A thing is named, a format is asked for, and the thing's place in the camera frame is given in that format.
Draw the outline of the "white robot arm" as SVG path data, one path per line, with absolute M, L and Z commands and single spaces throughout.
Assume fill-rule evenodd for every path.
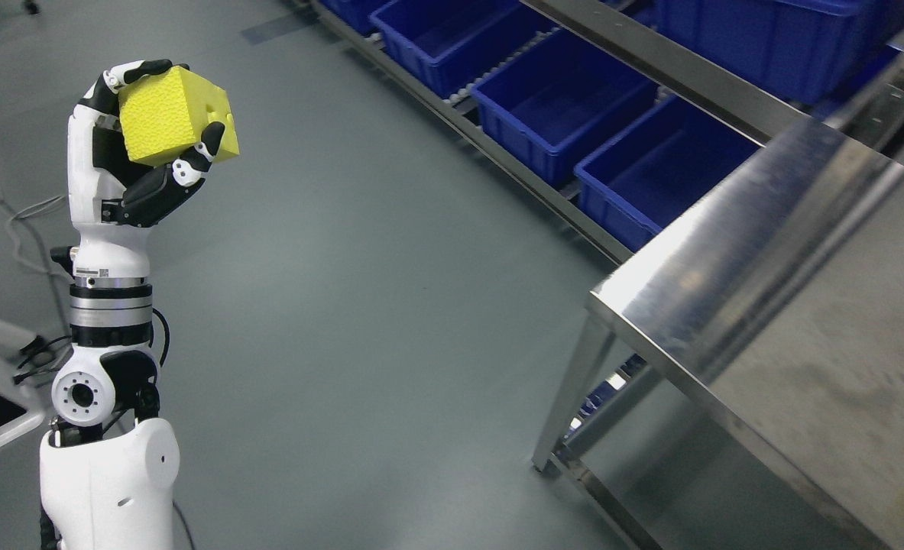
M 70 286 L 70 356 L 39 446 L 43 549 L 175 546 L 180 450 L 160 414 L 152 296 L 143 277 Z

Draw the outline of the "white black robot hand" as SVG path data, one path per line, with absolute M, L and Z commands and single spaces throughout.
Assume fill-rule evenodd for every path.
M 133 163 L 114 128 L 119 96 L 173 62 L 134 60 L 103 70 L 67 119 L 67 185 L 73 248 L 70 275 L 83 286 L 143 285 L 149 275 L 147 240 L 205 182 L 225 125 L 212 122 L 190 147 L 157 167 Z

